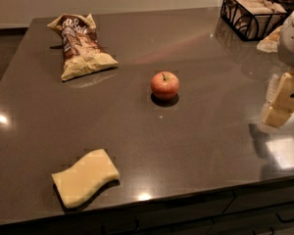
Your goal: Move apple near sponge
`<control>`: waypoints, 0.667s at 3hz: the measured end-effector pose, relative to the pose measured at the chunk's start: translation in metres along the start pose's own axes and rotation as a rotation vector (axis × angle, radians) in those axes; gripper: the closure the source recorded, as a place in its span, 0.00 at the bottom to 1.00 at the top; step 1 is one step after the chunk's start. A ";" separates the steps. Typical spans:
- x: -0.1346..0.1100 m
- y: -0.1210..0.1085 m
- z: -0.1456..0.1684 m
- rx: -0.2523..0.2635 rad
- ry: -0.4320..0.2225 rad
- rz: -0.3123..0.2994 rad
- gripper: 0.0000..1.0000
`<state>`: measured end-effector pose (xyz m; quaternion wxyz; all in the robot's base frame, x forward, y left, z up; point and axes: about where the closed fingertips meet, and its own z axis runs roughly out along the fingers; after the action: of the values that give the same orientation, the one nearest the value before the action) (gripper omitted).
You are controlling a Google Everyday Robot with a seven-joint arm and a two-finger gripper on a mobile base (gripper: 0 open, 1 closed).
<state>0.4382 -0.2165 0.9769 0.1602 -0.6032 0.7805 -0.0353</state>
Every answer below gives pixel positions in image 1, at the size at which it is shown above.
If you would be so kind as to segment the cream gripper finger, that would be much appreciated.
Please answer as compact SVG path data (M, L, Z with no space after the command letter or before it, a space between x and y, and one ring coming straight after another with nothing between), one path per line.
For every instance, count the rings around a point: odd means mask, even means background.
M274 74L269 82L263 124L280 128L294 114L294 73Z

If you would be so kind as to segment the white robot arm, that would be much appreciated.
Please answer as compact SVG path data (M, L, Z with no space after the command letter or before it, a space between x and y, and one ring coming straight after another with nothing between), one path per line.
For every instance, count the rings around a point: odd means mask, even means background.
M274 75L269 82L262 124L272 128L280 128L294 114L294 11L282 25L277 54L290 71Z

